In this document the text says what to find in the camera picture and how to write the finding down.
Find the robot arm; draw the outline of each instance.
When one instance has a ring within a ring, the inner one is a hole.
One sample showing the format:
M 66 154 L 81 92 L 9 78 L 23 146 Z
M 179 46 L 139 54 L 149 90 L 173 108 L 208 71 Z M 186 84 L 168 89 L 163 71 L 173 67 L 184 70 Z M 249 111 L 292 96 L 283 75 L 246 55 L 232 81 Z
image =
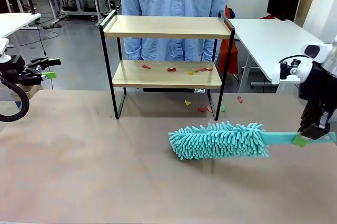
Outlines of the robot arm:
M 299 98 L 308 103 L 303 111 L 299 132 L 304 137 L 318 139 L 330 131 L 329 119 L 337 109 L 337 37 L 332 44 L 306 44 L 302 53 L 312 62 L 301 64 L 294 59 L 288 65 L 280 62 L 279 79 L 295 75 L 300 80 Z
M 29 99 L 26 93 L 16 84 L 22 86 L 34 86 L 41 84 L 48 78 L 55 76 L 54 72 L 42 72 L 53 65 L 60 65 L 59 59 L 48 59 L 47 57 L 31 59 L 30 64 L 26 64 L 21 56 L 6 55 L 8 39 L 0 38 L 0 81 L 9 89 L 18 94 L 22 101 L 21 110 L 11 116 L 0 115 L 0 121 L 11 122 L 21 119 L 29 110 Z

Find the top shelf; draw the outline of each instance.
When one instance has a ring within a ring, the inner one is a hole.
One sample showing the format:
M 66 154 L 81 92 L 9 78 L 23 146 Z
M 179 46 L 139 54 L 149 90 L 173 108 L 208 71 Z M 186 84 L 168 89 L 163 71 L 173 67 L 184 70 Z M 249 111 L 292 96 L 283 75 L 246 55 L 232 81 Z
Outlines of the top shelf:
M 106 25 L 105 36 L 139 38 L 229 39 L 221 18 L 116 15 Z

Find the wooden shelf board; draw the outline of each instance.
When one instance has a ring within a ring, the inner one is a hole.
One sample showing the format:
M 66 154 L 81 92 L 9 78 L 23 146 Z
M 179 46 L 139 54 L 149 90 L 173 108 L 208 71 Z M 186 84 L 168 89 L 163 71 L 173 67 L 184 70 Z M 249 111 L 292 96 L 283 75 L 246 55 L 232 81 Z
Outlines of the wooden shelf board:
M 151 69 L 142 68 L 143 64 Z M 213 71 L 187 74 L 199 68 Z M 213 62 L 122 60 L 113 77 L 115 87 L 220 89 L 221 80 Z
M 231 32 L 217 17 L 116 15 L 105 36 L 140 38 L 229 39 Z

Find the brown tabletop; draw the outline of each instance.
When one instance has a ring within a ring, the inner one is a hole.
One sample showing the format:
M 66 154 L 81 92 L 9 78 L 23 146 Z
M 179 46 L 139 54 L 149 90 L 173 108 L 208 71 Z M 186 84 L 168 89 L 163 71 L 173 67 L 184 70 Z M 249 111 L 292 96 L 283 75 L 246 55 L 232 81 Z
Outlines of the brown tabletop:
M 293 96 L 224 94 L 219 121 L 296 131 Z M 185 105 L 185 100 L 192 102 Z M 336 223 L 334 144 L 270 158 L 180 161 L 167 133 L 214 122 L 206 94 L 42 90 L 0 133 L 0 220 L 34 223 Z

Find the turquoise microfiber duster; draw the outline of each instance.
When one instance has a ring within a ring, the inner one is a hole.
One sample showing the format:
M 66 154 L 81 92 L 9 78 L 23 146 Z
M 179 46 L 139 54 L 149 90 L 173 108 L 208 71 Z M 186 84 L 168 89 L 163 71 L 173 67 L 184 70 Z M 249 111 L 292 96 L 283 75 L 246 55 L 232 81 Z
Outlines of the turquoise microfiber duster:
M 250 123 L 247 127 L 239 124 L 209 124 L 181 128 L 169 133 L 173 151 L 180 159 L 206 159 L 224 157 L 268 157 L 268 145 L 292 144 L 297 133 L 266 133 L 262 124 Z M 330 132 L 308 144 L 336 141 L 336 134 Z

